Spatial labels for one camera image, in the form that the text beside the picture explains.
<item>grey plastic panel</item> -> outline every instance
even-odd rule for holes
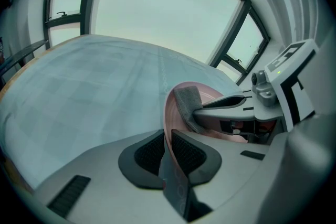
[[[317,114],[336,112],[335,58],[335,43],[327,43],[298,76]]]
[[[270,137],[267,139],[267,145],[270,145],[274,139],[274,137],[278,134],[281,134],[281,133],[284,133],[286,132],[287,129],[286,129],[286,124],[285,124],[285,119],[284,118],[281,118],[277,121]]]
[[[254,107],[254,117],[257,121],[272,121],[283,116],[283,112],[279,102],[273,106],[264,106],[257,98],[254,92],[251,92],[253,107]]]
[[[316,116],[301,122],[290,133],[282,165],[264,200],[258,223],[288,223],[329,176],[336,159],[335,116]]]
[[[264,160],[255,160],[260,162],[260,165],[248,181],[219,208],[195,223],[223,223],[223,221],[226,224],[256,223],[261,204],[277,176],[287,136],[287,133],[277,135]]]
[[[252,151],[267,154],[269,148],[266,145],[236,143],[192,132],[181,132],[214,148],[222,157],[222,165],[212,180],[194,187],[197,199],[214,210],[239,191],[261,164],[261,161],[242,156],[240,153]]]
[[[156,131],[92,148],[56,171],[35,192],[35,197],[48,204],[74,174],[91,178],[67,219],[73,223],[185,223],[161,190],[135,187],[120,172],[118,157],[129,145]]]
[[[252,92],[264,106],[273,106],[278,101],[277,95],[271,85],[267,82],[264,70],[258,70],[252,74]]]
[[[279,103],[274,106],[264,106],[252,91],[244,92],[246,102],[234,108],[226,109],[200,109],[194,111],[193,115],[201,126],[222,132],[220,121],[253,121],[260,122],[282,119],[283,113]]]
[[[235,108],[245,103],[246,99],[245,96],[242,94],[231,95],[226,97],[219,97],[209,102],[202,104],[203,108],[211,109],[211,108]]]

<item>white wall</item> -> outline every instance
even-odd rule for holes
[[[13,0],[13,5],[3,11],[0,24],[6,27],[2,27],[1,36],[4,47],[11,52],[11,55],[44,39],[43,3],[44,0]],[[37,55],[44,50],[45,46],[42,46],[34,54]]]

